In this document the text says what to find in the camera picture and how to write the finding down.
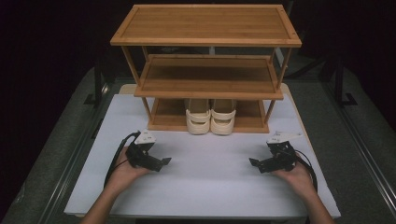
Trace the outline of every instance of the bottom shelf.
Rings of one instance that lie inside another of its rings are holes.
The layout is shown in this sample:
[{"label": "bottom shelf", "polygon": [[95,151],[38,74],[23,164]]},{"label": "bottom shelf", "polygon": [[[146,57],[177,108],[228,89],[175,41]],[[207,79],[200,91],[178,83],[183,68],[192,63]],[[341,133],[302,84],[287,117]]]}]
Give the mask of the bottom shelf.
[{"label": "bottom shelf", "polygon": [[[149,130],[186,132],[186,110],[183,99],[155,99]],[[234,133],[269,133],[264,122],[265,110],[260,101],[237,101]]]}]

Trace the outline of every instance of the human hand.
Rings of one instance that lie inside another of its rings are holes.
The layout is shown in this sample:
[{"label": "human hand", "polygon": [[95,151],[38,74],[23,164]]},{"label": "human hand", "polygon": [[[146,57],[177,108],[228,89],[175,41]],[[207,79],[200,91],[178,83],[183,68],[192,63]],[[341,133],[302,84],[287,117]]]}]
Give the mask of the human hand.
[{"label": "human hand", "polygon": [[290,171],[277,170],[273,171],[272,174],[287,181],[293,188],[294,192],[303,200],[309,199],[312,194],[317,194],[314,185],[312,184],[311,175],[299,162],[296,162],[294,168]]},{"label": "human hand", "polygon": [[126,190],[138,177],[149,172],[143,167],[134,168],[127,160],[125,151],[128,147],[124,147],[117,158],[116,168],[111,174],[105,186],[106,189],[111,189],[116,194],[122,193]]}]

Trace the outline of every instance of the person's arm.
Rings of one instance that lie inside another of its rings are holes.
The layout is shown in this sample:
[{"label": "person's arm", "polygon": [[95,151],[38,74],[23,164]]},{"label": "person's arm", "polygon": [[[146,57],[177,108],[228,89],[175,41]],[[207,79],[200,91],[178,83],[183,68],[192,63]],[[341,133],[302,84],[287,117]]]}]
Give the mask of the person's arm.
[{"label": "person's arm", "polygon": [[117,164],[120,164],[114,171],[103,189],[102,193],[96,199],[90,211],[85,215],[80,223],[100,224],[106,223],[111,207],[116,201],[117,197],[126,190],[139,176],[146,174],[149,170],[145,168],[134,168],[130,163],[124,162],[127,158],[125,156],[125,147],[117,159]]},{"label": "person's arm", "polygon": [[296,166],[291,171],[277,170],[273,171],[273,174],[286,180],[302,199],[312,224],[335,223],[319,198],[312,184],[311,175],[302,164],[296,162]]}]

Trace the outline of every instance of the shoe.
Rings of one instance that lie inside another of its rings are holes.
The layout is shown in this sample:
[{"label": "shoe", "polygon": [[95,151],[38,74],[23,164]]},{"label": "shoe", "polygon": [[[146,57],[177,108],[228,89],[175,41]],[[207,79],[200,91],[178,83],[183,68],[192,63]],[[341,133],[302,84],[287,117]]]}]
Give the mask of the shoe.
[{"label": "shoe", "polygon": [[235,121],[235,100],[213,100],[212,119],[210,120],[210,131],[215,134],[227,135],[233,132]]},{"label": "shoe", "polygon": [[210,106],[208,99],[186,99],[187,129],[192,134],[202,134],[210,129]]}]

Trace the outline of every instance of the shoe strap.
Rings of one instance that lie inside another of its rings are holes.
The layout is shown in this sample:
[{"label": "shoe strap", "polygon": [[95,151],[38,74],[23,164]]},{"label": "shoe strap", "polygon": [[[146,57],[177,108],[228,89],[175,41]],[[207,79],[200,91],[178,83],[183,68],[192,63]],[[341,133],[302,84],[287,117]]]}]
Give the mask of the shoe strap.
[{"label": "shoe strap", "polygon": [[194,116],[192,113],[190,113],[189,109],[186,109],[186,117],[187,119],[190,119],[194,122],[207,122],[208,120],[210,120],[210,110],[207,111],[207,115],[202,117],[202,116]]},{"label": "shoe strap", "polygon": [[231,113],[218,113],[215,110],[211,109],[212,111],[212,117],[214,119],[232,119],[233,117],[235,117],[235,112],[236,110],[233,110],[233,112]]}]

